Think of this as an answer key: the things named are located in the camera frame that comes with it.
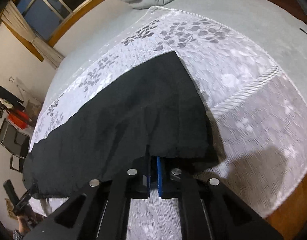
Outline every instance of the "black garment on rack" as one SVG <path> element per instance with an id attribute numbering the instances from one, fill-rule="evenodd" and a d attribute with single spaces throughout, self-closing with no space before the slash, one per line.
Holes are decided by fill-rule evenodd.
<path id="1" fill-rule="evenodd" d="M 0 86 L 0 98 L 7 100 L 11 103 L 16 109 L 21 112 L 24 110 L 23 101 L 16 97 L 14 94 L 10 93 L 7 89 Z"/>
<path id="2" fill-rule="evenodd" d="M 154 156 L 218 162 L 206 110 L 174 51 L 120 76 L 35 144 L 23 182 L 35 182 L 36 197 L 70 196 L 91 179 L 112 179 L 147 145 Z"/>

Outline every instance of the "wooden floor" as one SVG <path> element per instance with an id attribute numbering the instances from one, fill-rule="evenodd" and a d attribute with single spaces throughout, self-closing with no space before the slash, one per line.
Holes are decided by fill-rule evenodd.
<path id="1" fill-rule="evenodd" d="M 307 17 L 296 0 L 268 0 L 282 7 L 307 24 Z M 307 220 L 307 174 L 290 197 L 267 221 L 276 228 L 285 240 L 292 240 Z"/>

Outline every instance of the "person's hand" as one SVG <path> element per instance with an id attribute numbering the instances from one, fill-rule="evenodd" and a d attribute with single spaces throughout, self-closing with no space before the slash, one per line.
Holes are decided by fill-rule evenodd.
<path id="1" fill-rule="evenodd" d="M 19 223 L 19 232 L 22 235 L 25 235 L 26 233 L 30 231 L 26 223 L 26 217 L 21 215 L 21 216 L 17 216 L 17 218 L 18 218 L 18 223 Z"/>

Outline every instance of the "red object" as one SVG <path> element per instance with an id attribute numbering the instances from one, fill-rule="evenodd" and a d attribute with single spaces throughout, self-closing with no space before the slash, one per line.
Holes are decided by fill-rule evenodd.
<path id="1" fill-rule="evenodd" d="M 29 120 L 29 116 L 24 113 L 21 112 L 19 110 L 16 110 L 16 113 L 21 116 L 24 120 L 28 121 Z M 27 124 L 24 121 L 21 121 L 18 117 L 16 117 L 13 114 L 9 114 L 8 119 L 13 122 L 16 126 L 18 126 L 20 129 L 25 129 L 27 127 Z"/>

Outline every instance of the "wooden window frame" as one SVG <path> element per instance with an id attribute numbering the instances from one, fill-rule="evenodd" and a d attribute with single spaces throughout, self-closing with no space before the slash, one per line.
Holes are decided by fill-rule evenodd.
<path id="1" fill-rule="evenodd" d="M 20 0 L 12 0 L 15 4 L 18 4 Z M 70 14 L 52 33 L 50 39 L 46 41 L 51 47 L 61 39 L 61 37 L 87 12 L 91 11 L 98 4 L 102 3 L 104 0 L 86 0 L 80 6 L 78 6 L 72 14 Z M 21 37 L 16 31 L 14 31 L 9 25 L 4 23 L 10 32 L 41 62 L 43 61 L 42 55 L 37 51 L 37 49 L 26 39 Z"/>

